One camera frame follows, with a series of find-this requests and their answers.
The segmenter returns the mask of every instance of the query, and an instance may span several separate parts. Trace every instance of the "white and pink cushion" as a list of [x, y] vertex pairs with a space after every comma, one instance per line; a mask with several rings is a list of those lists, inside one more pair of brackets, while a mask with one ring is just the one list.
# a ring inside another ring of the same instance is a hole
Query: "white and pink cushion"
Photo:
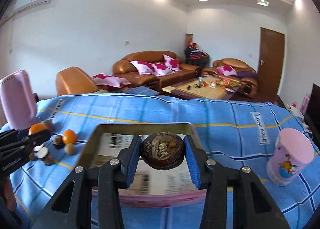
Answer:
[[97, 74], [93, 76], [92, 81], [98, 86], [109, 85], [117, 88], [124, 87], [131, 83], [125, 78], [120, 78], [120, 77], [110, 76], [105, 74]]
[[165, 76], [168, 74], [174, 74], [173, 70], [169, 69], [168, 67], [166, 67], [163, 64], [155, 63], [155, 64], [151, 64], [151, 66], [153, 67], [153, 69], [155, 71], [154, 75], [157, 77], [158, 76]]
[[150, 63], [143, 61], [131, 61], [130, 63], [132, 63], [135, 68], [137, 68], [140, 75], [155, 73]]
[[165, 54], [163, 55], [163, 57], [165, 66], [167, 66], [171, 70], [180, 71], [179, 62], [176, 59], [173, 59]]
[[235, 69], [233, 69], [230, 65], [217, 67], [218, 74], [223, 74], [225, 76], [237, 75]]

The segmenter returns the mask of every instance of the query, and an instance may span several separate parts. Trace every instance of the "yellow stripe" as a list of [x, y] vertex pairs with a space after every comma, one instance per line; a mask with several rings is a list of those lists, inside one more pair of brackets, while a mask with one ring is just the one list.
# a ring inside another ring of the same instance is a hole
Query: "yellow stripe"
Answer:
[[[47, 108], [45, 110], [41, 110], [38, 112], [44, 112], [46, 110], [54, 110], [53, 108]], [[59, 113], [62, 114], [67, 114], [67, 115], [73, 115], [73, 116], [82, 116], [82, 117], [89, 117], [93, 119], [100, 119], [100, 120], [107, 120], [107, 121], [118, 121], [118, 122], [127, 122], [127, 123], [143, 123], [143, 124], [150, 124], [152, 122], [139, 122], [139, 121], [134, 121], [134, 120], [126, 120], [126, 119], [117, 119], [117, 118], [108, 118], [108, 117], [102, 117], [102, 116], [96, 116], [96, 115], [87, 115], [83, 113], [75, 113], [75, 112], [67, 112], [67, 111], [58, 111]], [[278, 126], [282, 125], [285, 121], [288, 119], [292, 118], [293, 116], [290, 115], [286, 118], [284, 118], [279, 124], [275, 125], [269, 125], [265, 126], [266, 129], [271, 129], [271, 128], [277, 128]], [[209, 123], [207, 124], [193, 124], [195, 127], [223, 127], [223, 126], [229, 126], [229, 127], [235, 127], [235, 128], [254, 128], [257, 125], [256, 124], [247, 124], [247, 125], [235, 125], [235, 124], [230, 124], [230, 123]]]
[[[266, 182], [266, 181], [268, 181], [268, 179], [261, 178], [260, 181]], [[227, 187], [227, 191], [232, 191], [232, 187]]]
[[119, 121], [119, 122], [129, 122], [129, 123], [144, 123], [144, 124], [151, 123], [151, 122], [139, 122], [139, 121], [133, 121], [133, 120], [108, 118], [108, 117], [102, 117], [102, 116], [96, 116], [96, 115], [87, 115], [87, 114], [83, 114], [83, 113], [66, 112], [66, 111], [59, 111], [59, 113], [63, 113], [63, 114], [67, 114], [67, 115], [74, 115], [74, 116], [89, 117], [89, 118], [107, 120], [107, 121]]
[[34, 222], [34, 219], [31, 217], [29, 211], [24, 207], [24, 205], [21, 203], [21, 201], [19, 200], [19, 198], [17, 197], [16, 194], [14, 194], [17, 202], [19, 203], [19, 205], [22, 207], [22, 209], [27, 213], [27, 215], [30, 217], [31, 221]]
[[38, 112], [45, 112], [45, 111], [47, 111], [47, 110], [54, 110], [54, 108], [51, 108], [51, 107], [48, 107], [48, 108], [46, 108], [45, 110], [40, 110], [40, 111], [38, 111]]
[[67, 164], [64, 164], [63, 162], [58, 162], [58, 160], [56, 160], [56, 159], [53, 159], [52, 162], [57, 163], [60, 166], [64, 166], [64, 167], [66, 167], [68, 169], [73, 169], [73, 167], [71, 167], [71, 166], [69, 166]]
[[284, 118], [281, 122], [279, 122], [279, 124], [270, 125], [270, 126], [265, 126], [265, 127], [266, 127], [266, 128], [277, 128], [277, 127], [279, 127], [280, 125], [282, 125], [286, 120], [288, 120], [288, 119], [290, 119], [290, 118], [292, 118], [292, 117], [293, 117], [293, 115], [290, 115], [290, 116]]

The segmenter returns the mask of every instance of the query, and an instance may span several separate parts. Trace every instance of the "wooden door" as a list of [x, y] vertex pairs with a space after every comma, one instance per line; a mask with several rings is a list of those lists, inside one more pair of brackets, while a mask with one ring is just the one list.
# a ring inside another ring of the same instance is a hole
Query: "wooden door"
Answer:
[[274, 99], [278, 93], [284, 59], [284, 34], [260, 28], [259, 93]]

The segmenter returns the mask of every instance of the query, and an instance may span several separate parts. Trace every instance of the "orange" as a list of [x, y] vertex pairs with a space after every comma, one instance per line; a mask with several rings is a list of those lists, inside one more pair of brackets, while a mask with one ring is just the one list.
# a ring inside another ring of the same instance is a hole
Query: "orange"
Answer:
[[75, 143], [77, 135], [73, 130], [66, 130], [63, 134], [62, 141], [64, 144]]
[[45, 130], [47, 127], [42, 124], [42, 123], [37, 123], [37, 124], [34, 124], [30, 127], [29, 129], [29, 135], [33, 134], [33, 133], [36, 133], [38, 131], [41, 131], [41, 130]]

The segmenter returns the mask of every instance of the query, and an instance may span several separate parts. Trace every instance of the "blue checkered bed sheet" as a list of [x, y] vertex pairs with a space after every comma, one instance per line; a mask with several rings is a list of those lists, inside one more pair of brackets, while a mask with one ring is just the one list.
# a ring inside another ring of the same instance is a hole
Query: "blue checkered bed sheet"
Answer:
[[[320, 157], [315, 158], [290, 185], [279, 187], [267, 175], [266, 164], [273, 154], [278, 132], [286, 127], [304, 132], [299, 120], [271, 103], [249, 103], [209, 99], [190, 101], [171, 97], [133, 94], [68, 95], [40, 101], [39, 119], [53, 116], [55, 134], [73, 129], [78, 135], [77, 154], [66, 155], [52, 141], [46, 142], [55, 164], [29, 162], [11, 174], [23, 227], [31, 228], [42, 209], [73, 169], [79, 152], [100, 123], [191, 122], [212, 159], [239, 169], [248, 165], [275, 199], [291, 228], [303, 228], [320, 203]], [[260, 135], [252, 112], [260, 113], [268, 144]], [[92, 228], [97, 228], [96, 198], [92, 200]], [[232, 189], [228, 189], [228, 227], [232, 228]], [[198, 228], [203, 203], [163, 209], [122, 208], [125, 228]]]

